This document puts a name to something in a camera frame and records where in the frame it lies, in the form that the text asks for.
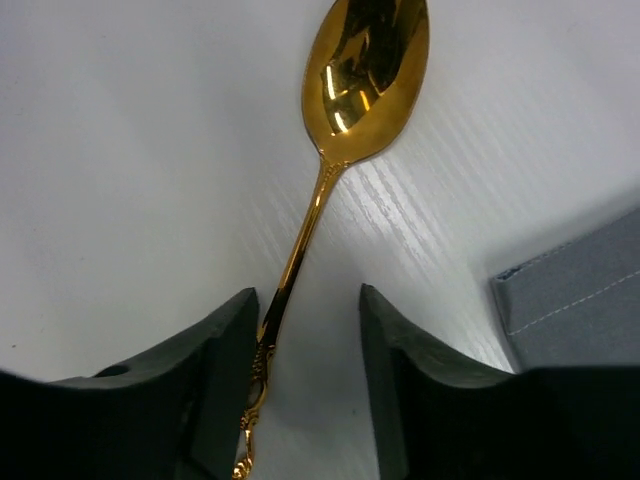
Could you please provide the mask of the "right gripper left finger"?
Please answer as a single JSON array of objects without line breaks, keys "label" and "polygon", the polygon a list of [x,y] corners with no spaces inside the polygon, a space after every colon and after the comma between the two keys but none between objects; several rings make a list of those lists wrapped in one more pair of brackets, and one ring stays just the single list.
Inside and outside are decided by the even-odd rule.
[{"label": "right gripper left finger", "polygon": [[91,377],[1,375],[5,479],[228,479],[259,314],[238,292],[206,318]]}]

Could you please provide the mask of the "gold spoon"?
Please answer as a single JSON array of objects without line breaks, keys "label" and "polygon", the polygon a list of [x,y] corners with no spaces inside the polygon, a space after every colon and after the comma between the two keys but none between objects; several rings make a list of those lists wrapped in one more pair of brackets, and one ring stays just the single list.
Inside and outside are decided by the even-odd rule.
[{"label": "gold spoon", "polygon": [[321,214],[347,169],[388,148],[405,128],[424,81],[429,44],[425,0],[336,1],[315,36],[301,109],[319,170],[296,242],[257,330],[234,479],[249,478],[255,465],[255,429],[282,322]]}]

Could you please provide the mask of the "striped cloth placemat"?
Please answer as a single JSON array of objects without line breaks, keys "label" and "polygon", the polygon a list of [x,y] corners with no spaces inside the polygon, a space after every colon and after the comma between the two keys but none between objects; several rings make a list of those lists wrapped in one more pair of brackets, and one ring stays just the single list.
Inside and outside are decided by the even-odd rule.
[{"label": "striped cloth placemat", "polygon": [[496,275],[518,368],[639,362],[639,212]]}]

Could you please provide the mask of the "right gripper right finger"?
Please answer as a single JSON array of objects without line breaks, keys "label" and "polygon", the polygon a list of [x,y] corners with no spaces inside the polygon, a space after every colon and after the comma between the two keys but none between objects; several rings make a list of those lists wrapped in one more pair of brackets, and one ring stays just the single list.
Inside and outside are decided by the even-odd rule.
[{"label": "right gripper right finger", "polygon": [[635,479],[639,370],[508,373],[422,330],[375,287],[361,348],[383,479]]}]

